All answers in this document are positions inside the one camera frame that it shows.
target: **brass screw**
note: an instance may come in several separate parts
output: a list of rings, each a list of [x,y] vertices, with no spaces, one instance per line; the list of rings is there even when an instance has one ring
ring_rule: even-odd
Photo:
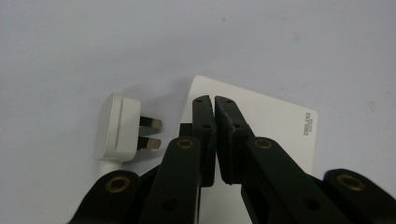
[[[272,144],[269,141],[265,140],[265,139],[257,139],[254,142],[254,145],[256,147],[263,148],[263,149],[268,149],[268,148],[272,147]]]
[[[106,190],[110,193],[119,193],[127,189],[130,184],[128,177],[117,175],[107,181]]]
[[[193,147],[194,143],[191,140],[189,140],[189,139],[181,139],[181,140],[177,141],[177,146],[179,148],[187,149],[187,148]]]
[[[344,187],[355,191],[362,191],[364,190],[364,184],[358,178],[352,175],[341,174],[337,176],[338,183],[342,184]]]

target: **plug prong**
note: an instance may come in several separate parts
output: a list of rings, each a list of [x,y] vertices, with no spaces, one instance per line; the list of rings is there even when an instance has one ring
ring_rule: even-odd
[[[163,126],[163,122],[160,119],[152,119],[147,117],[140,117],[140,126],[143,127],[150,127],[154,129],[161,129]]]
[[[157,138],[147,138],[139,136],[137,140],[137,149],[158,149],[161,146],[161,140]]]

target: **white plastic casing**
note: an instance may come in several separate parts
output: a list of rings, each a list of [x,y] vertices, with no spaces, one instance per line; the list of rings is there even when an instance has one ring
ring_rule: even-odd
[[[140,122],[140,101],[111,93],[103,103],[96,133],[94,158],[101,162],[106,174],[120,169],[137,151]]]

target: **white power adapter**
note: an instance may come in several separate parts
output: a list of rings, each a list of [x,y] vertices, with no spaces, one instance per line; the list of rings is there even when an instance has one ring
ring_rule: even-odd
[[[160,119],[140,117],[140,101],[111,93],[103,103],[96,132],[94,158],[99,175],[119,170],[140,148],[159,148],[161,140],[139,136],[140,126],[160,129]]]

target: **white table surface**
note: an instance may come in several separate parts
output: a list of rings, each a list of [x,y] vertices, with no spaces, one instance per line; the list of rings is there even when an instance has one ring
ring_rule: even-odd
[[[317,110],[314,175],[347,168],[396,196],[395,11],[385,0],[1,1],[0,223],[74,215],[113,91],[164,124],[161,150],[125,169],[160,163],[196,75]]]

